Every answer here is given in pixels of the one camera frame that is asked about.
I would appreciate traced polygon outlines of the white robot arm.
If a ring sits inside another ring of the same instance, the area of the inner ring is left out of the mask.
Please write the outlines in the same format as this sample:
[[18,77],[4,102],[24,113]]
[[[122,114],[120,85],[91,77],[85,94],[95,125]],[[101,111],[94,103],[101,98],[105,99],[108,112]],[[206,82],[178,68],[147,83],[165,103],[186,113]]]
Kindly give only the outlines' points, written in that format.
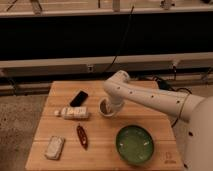
[[144,105],[189,124],[184,171],[213,171],[213,96],[138,87],[119,70],[103,83],[109,106],[117,113],[124,100]]

